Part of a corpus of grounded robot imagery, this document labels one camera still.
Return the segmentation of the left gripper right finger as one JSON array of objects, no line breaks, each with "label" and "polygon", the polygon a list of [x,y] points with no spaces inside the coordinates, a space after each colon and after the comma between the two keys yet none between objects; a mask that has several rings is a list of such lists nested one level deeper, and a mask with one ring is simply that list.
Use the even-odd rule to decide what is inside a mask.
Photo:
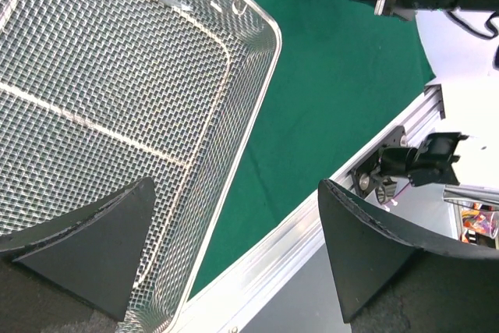
[{"label": "left gripper right finger", "polygon": [[498,252],[388,213],[329,179],[317,199],[342,319],[354,332],[495,332]]}]

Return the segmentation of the metal mesh instrument tray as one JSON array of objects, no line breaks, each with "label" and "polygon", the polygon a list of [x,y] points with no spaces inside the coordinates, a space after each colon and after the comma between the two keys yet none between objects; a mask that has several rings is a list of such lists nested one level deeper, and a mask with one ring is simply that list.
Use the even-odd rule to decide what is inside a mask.
[{"label": "metal mesh instrument tray", "polygon": [[281,51],[254,0],[1,0],[1,232],[151,177],[120,332],[186,302]]}]

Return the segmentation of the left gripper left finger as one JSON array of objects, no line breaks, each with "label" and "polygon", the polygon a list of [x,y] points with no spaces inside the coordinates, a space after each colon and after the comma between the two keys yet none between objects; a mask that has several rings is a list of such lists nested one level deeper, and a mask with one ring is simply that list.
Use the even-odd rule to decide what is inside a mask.
[{"label": "left gripper left finger", "polygon": [[156,200],[145,177],[1,237],[3,332],[114,332],[123,322]]}]

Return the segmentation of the green surgical cloth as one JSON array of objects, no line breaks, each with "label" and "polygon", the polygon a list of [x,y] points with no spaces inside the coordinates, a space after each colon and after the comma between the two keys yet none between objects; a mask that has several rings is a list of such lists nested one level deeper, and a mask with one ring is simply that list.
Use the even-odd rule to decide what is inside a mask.
[{"label": "green surgical cloth", "polygon": [[200,292],[432,78],[416,25],[349,0],[255,0],[282,48],[193,285]]}]

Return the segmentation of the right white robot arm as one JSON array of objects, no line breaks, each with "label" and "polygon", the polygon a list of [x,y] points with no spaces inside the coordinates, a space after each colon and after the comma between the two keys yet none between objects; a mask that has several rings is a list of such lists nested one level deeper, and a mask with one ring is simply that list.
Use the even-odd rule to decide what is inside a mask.
[{"label": "right white robot arm", "polygon": [[444,128],[470,139],[455,165],[464,185],[498,186],[498,0],[395,0],[416,12],[423,50],[443,89]]}]

